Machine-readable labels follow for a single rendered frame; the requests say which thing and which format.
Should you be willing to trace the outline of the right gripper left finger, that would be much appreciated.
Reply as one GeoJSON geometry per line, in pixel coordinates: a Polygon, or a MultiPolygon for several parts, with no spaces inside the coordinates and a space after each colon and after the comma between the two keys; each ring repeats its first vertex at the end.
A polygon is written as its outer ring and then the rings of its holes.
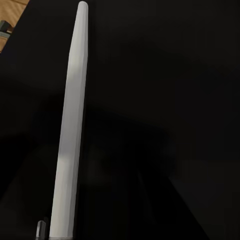
{"type": "Polygon", "coordinates": [[[25,133],[0,140],[0,201],[29,152],[25,133]]]}

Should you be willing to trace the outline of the pen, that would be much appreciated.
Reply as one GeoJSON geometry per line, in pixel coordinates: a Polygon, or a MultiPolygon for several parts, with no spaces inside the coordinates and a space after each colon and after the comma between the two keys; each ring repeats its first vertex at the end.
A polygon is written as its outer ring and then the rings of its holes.
{"type": "MultiPolygon", "coordinates": [[[[89,5],[78,3],[68,57],[49,240],[73,240],[77,181],[88,63],[89,5]]],[[[46,222],[36,239],[45,240],[46,222]]]]}

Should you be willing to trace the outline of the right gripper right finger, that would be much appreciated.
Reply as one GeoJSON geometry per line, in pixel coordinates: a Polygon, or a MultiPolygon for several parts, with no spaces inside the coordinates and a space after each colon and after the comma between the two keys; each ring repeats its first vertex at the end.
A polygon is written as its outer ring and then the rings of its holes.
{"type": "Polygon", "coordinates": [[[210,240],[145,142],[125,134],[129,240],[210,240]],[[139,168],[156,223],[145,220],[139,168]]]}

